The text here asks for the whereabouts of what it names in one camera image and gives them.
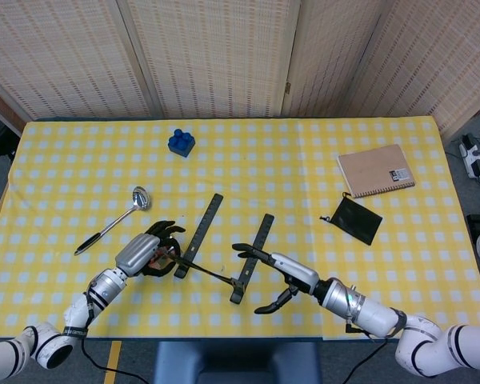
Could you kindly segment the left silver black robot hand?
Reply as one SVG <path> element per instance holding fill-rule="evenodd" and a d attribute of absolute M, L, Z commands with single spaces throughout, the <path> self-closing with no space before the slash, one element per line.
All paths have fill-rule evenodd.
<path fill-rule="evenodd" d="M 165 276 L 175 267 L 175 259 L 181 256 L 181 247 L 173 234 L 185 231 L 184 228 L 176 226 L 175 221 L 161 220 L 154 223 L 117 254 L 116 267 L 128 277 L 139 274 Z"/>

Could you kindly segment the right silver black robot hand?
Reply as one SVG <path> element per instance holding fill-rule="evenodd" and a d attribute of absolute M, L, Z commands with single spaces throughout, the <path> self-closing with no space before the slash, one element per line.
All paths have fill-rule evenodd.
<path fill-rule="evenodd" d="M 268 306 L 261 306 L 256 314 L 272 314 L 282 308 L 298 292 L 312 295 L 320 278 L 318 273 L 300 262 L 280 253 L 269 254 L 246 243 L 235 243 L 232 248 L 239 252 L 240 258 L 256 258 L 267 266 L 278 270 L 288 287 Z"/>

